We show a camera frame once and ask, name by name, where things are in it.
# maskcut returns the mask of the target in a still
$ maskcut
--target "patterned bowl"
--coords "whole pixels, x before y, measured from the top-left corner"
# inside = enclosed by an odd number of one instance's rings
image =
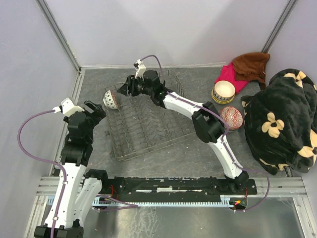
[[[104,104],[109,109],[118,109],[118,103],[115,100],[115,96],[112,90],[106,91],[104,98]]]
[[[228,81],[219,81],[214,85],[213,95],[222,102],[232,99],[236,92],[233,84]]]
[[[215,97],[214,92],[213,92],[213,89],[212,89],[212,91],[211,91],[211,97],[212,97],[212,99],[213,99],[216,103],[218,103],[218,104],[220,104],[220,105],[231,103],[231,102],[233,101],[233,99],[234,99],[234,95],[233,95],[233,96],[230,98],[230,100],[221,101],[221,100],[219,100],[218,98]]]
[[[243,124],[242,114],[232,106],[224,107],[220,112],[220,116],[228,124],[230,131],[238,129]]]

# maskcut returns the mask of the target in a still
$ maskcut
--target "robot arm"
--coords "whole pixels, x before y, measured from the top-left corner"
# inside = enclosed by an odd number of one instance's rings
[[[59,184],[49,215],[43,226],[35,229],[34,237],[49,238],[54,227],[54,237],[74,238],[82,237],[85,218],[94,199],[103,187],[107,187],[106,171],[89,170],[85,175],[82,189],[78,189],[86,171],[88,160],[92,153],[94,127],[106,116],[101,105],[85,101],[92,113],[74,105],[71,99],[66,98],[55,113],[62,112],[64,121],[68,123],[68,135],[61,152],[61,163],[66,170],[66,182],[63,172],[59,174]]]
[[[188,103],[185,103],[184,101],[188,101],[192,104],[194,104],[194,106],[191,106]],[[200,113],[199,113],[199,108],[197,106],[201,106],[203,107],[204,105],[202,103],[196,103],[193,101],[190,101],[188,99],[185,99],[179,95],[177,95],[175,92],[172,92],[170,94],[168,94],[164,100],[164,105],[166,109],[170,109],[170,110],[174,110],[177,111],[180,114],[185,115],[186,117],[188,117],[189,119],[192,119],[193,121],[197,120],[197,117],[199,117]],[[199,133],[199,127],[195,127],[196,133]],[[235,158],[229,144],[227,141],[227,137],[224,136],[223,141],[219,138],[215,140],[213,140],[212,142],[208,142],[208,145],[213,149],[213,151],[215,152],[215,154],[217,155],[223,170],[224,170],[224,174],[231,178],[234,179],[235,177],[239,177],[239,175],[242,173],[242,170],[238,167],[236,167],[233,163],[233,161],[230,158],[230,155],[228,154],[228,152],[226,151],[224,144],[226,144],[227,148],[229,148],[231,154],[234,157],[234,161],[236,164],[238,164],[240,167],[242,167],[240,165],[240,163],[237,161],[237,159]]]
[[[142,65],[142,73],[140,73],[137,65]],[[139,94],[149,95],[155,105],[177,111],[191,119],[197,136],[204,143],[207,143],[217,155],[231,190],[242,189],[249,175],[242,170],[242,166],[234,156],[226,136],[223,136],[224,127],[222,123],[213,114],[202,109],[207,109],[207,111],[219,115],[214,105],[211,102],[205,104],[193,102],[177,95],[165,87],[165,81],[160,82],[156,71],[147,70],[143,72],[144,65],[139,60],[135,67],[138,76],[128,76],[125,84],[118,89],[118,92],[133,97]]]

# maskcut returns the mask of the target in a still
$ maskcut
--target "white wall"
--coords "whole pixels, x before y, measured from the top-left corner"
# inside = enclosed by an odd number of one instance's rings
[[[47,0],[81,66],[229,62],[261,51],[287,0]]]
[[[76,71],[34,0],[0,1],[0,32],[0,237],[21,238],[50,166],[21,152],[17,132],[29,116],[70,94]],[[62,124],[54,114],[29,122],[25,148],[52,159]]]
[[[303,71],[317,84],[317,1],[300,0],[269,50],[266,66],[267,83],[287,68]],[[317,165],[302,174],[305,188],[317,219]]]

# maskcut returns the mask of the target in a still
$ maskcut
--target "dish rack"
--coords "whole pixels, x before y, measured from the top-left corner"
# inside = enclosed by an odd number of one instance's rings
[[[186,97],[184,88],[175,72],[163,72],[166,87]],[[147,95],[126,97],[117,93],[123,85],[107,87],[112,90],[118,110],[106,108],[112,155],[117,160],[128,160],[185,141],[192,134],[192,121],[172,110],[156,106]]]

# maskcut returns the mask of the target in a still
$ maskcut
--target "black fleece blanket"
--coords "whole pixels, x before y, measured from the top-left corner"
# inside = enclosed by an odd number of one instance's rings
[[[253,157],[275,175],[285,166],[307,173],[317,156],[317,88],[301,71],[286,69],[254,96],[241,98]]]

